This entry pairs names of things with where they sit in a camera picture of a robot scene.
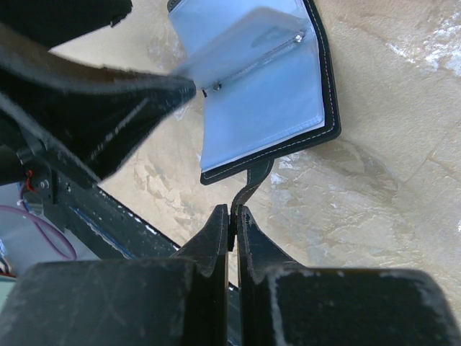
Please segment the black leather card holder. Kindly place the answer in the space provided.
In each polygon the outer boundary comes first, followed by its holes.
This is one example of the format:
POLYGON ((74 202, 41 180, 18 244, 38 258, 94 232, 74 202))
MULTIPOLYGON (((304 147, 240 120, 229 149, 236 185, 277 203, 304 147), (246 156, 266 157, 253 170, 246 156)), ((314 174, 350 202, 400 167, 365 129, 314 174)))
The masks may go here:
POLYGON ((187 58, 174 73, 204 94, 201 183, 239 172, 243 205, 274 160, 341 132, 328 37, 313 1, 170 1, 187 58))

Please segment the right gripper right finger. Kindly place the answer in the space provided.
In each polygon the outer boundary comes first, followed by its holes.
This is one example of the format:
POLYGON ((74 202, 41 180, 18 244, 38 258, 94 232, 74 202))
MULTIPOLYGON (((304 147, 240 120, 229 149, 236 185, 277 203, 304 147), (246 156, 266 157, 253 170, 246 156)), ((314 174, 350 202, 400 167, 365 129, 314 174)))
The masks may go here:
POLYGON ((458 345, 460 328, 425 272, 306 267, 251 211, 236 217, 244 345, 458 345))

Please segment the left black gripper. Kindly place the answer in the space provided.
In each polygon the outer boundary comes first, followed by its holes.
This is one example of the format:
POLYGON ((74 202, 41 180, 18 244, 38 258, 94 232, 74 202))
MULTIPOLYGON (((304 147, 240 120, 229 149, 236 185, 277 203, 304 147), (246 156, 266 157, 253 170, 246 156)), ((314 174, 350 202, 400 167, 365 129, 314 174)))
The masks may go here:
POLYGON ((35 161, 72 180, 104 180, 195 96, 183 77, 86 66, 43 47, 113 27, 132 8, 130 0, 1 2, 2 142, 25 141, 35 161))

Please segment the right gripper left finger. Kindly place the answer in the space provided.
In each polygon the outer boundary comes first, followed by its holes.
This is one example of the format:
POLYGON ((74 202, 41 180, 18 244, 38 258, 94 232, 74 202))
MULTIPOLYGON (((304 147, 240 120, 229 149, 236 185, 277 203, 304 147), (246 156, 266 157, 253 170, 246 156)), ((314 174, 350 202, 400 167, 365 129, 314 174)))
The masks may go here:
POLYGON ((228 208, 170 257, 40 263, 1 310, 3 345, 225 345, 228 208))

